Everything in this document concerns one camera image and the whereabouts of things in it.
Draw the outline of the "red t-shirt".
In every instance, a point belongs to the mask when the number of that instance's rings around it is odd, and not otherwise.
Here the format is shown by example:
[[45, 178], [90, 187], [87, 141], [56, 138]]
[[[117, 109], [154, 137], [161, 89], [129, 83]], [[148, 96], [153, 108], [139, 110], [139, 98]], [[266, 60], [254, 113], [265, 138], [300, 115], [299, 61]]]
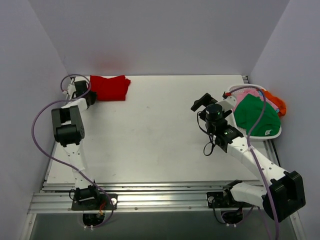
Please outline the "red t-shirt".
[[90, 76], [91, 91], [97, 94], [100, 102], [125, 101], [131, 81], [125, 76], [106, 78], [97, 75]]

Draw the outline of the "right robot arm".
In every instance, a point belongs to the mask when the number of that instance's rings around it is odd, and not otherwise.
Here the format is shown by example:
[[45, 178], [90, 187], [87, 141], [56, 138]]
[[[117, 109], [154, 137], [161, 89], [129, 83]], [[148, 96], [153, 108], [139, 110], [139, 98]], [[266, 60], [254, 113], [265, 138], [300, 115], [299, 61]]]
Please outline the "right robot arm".
[[230, 207], [240, 203], [257, 206], [272, 220], [281, 222], [306, 205], [303, 178], [296, 171], [288, 172], [275, 165], [228, 123], [236, 98], [229, 93], [223, 97], [217, 101], [205, 93], [190, 109], [197, 113], [197, 120], [205, 122], [201, 131], [208, 136], [211, 146], [233, 156], [262, 184], [255, 186], [234, 180], [222, 189], [223, 203]]

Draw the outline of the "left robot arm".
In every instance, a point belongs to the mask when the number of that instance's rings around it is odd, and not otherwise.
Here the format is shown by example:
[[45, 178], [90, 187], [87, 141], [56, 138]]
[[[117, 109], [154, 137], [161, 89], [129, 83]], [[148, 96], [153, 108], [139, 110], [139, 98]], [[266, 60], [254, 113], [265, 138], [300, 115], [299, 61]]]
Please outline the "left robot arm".
[[97, 94], [89, 90], [85, 80], [76, 81], [74, 86], [78, 99], [51, 111], [53, 135], [55, 141], [62, 146], [69, 160], [68, 165], [72, 168], [75, 180], [73, 200], [79, 204], [83, 203], [90, 210], [95, 210], [100, 206], [101, 197], [94, 185], [95, 181], [89, 178], [83, 148], [85, 128], [81, 113], [95, 103]]

